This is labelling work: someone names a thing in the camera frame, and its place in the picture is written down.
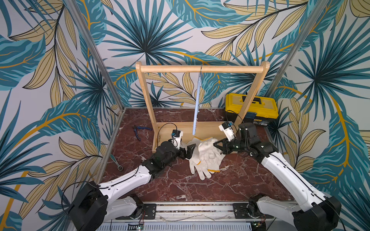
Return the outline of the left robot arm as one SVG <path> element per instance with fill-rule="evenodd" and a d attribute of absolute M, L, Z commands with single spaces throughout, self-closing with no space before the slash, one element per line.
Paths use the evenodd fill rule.
<path fill-rule="evenodd" d="M 121 197 L 158 178 L 176 159 L 190 159 L 195 148 L 195 144 L 183 148 L 164 141 L 149 159 L 133 171 L 101 184 L 94 181 L 86 183 L 66 210 L 76 230 L 95 231 L 107 220 L 141 217 L 144 204 L 138 196 Z"/>

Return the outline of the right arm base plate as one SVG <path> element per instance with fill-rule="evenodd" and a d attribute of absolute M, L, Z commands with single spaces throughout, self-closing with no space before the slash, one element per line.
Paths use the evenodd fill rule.
<path fill-rule="evenodd" d="M 273 218 L 271 215 L 266 215 L 260 212 L 257 205 L 249 203 L 234 203 L 233 212 L 236 219 L 259 219 L 259 218 Z"/>

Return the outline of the light blue clip hanger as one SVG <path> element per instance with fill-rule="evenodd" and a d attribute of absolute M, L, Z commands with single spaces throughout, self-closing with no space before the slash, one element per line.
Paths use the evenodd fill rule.
<path fill-rule="evenodd" d="M 197 84 L 197 92 L 196 92 L 196 102 L 195 102 L 195 111 L 194 111 L 194 118 L 193 118 L 192 135 L 196 135 L 197 121 L 198 121 L 198 113 L 199 113 L 199 98 L 200 98 L 201 76 L 202 76 L 202 65 L 200 66 L 200 72 L 199 72 L 199 76 L 198 76 L 198 84 Z"/>

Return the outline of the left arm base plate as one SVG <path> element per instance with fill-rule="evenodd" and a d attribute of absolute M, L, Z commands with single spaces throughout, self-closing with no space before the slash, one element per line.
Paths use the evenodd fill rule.
<path fill-rule="evenodd" d="M 139 219 L 154 220 L 156 217 L 157 205 L 156 204 L 142 204 L 129 216 L 120 216 L 116 220 L 130 220 Z"/>

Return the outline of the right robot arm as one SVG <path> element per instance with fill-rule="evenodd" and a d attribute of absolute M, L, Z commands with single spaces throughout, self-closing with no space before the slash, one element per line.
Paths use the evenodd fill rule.
<path fill-rule="evenodd" d="M 252 123 L 238 126 L 236 137 L 231 122 L 219 126 L 225 138 L 214 143 L 223 154 L 246 153 L 269 170 L 294 197 L 296 205 L 259 194 L 249 199 L 244 212 L 251 218 L 270 215 L 294 226 L 298 231 L 332 231 L 340 219 L 342 204 L 328 197 L 301 176 L 269 141 L 261 141 Z"/>

